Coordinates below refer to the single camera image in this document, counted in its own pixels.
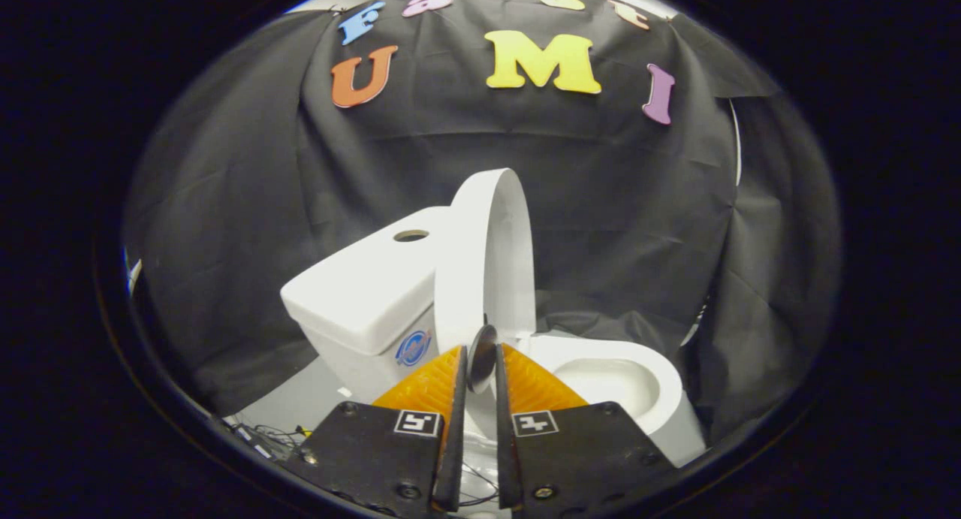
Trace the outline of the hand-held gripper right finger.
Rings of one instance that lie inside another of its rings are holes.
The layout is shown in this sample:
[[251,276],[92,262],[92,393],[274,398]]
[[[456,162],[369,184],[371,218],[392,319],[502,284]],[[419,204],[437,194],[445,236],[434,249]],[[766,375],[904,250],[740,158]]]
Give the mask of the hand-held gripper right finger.
[[500,508],[604,517],[657,499],[677,468],[613,400],[586,403],[509,345],[496,348]]

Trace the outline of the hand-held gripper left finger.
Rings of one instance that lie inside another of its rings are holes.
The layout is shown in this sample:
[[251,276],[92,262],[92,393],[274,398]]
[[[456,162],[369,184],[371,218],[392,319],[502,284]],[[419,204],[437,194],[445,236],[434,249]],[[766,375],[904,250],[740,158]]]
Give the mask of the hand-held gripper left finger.
[[460,507],[468,352],[457,345],[371,405],[343,400],[288,458],[288,470],[391,517]]

